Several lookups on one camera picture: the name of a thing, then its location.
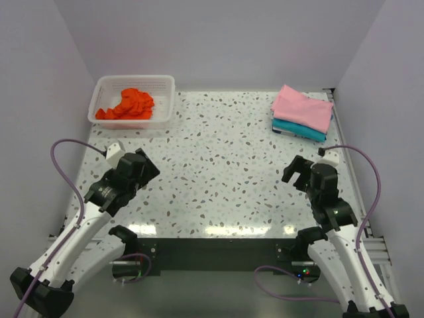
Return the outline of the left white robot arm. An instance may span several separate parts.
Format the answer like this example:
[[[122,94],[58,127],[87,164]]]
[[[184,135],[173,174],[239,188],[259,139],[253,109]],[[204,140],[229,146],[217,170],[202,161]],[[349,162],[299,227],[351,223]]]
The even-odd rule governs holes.
[[[18,298],[44,317],[63,315],[74,298],[73,283],[66,276],[77,257],[95,234],[159,173],[142,149],[123,154],[116,167],[90,187],[75,221],[47,253],[29,268],[18,267],[11,274]]]

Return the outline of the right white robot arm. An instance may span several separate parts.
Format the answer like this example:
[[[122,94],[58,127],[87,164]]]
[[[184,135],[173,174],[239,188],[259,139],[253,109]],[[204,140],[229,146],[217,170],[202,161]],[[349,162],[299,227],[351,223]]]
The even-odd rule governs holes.
[[[284,168],[282,181],[294,174],[294,187],[306,193],[316,227],[298,232],[293,251],[318,265],[343,310],[343,317],[409,317],[383,285],[359,233],[360,225],[347,201],[339,195],[333,162],[314,163],[295,156]]]

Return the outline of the orange t-shirt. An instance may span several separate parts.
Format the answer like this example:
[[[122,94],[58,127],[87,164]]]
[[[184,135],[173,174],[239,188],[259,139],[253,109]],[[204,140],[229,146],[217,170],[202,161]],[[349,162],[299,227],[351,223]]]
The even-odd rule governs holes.
[[[97,120],[149,120],[153,113],[154,100],[147,93],[136,88],[124,89],[121,92],[121,102],[106,111],[99,109]]]

